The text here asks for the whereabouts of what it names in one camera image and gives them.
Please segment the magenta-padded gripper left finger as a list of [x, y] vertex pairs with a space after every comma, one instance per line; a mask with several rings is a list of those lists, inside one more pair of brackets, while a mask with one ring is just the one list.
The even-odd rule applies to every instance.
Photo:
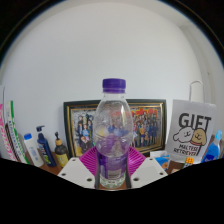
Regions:
[[93, 147], [81, 157], [73, 157], [59, 172], [59, 177], [84, 188], [96, 188], [97, 153]]

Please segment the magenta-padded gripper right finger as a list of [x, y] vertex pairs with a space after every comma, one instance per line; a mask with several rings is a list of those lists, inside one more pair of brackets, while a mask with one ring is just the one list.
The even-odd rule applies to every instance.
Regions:
[[135, 148], [129, 148], [126, 177], [128, 189], [141, 188], [166, 175], [167, 173], [154, 158], [145, 157]]

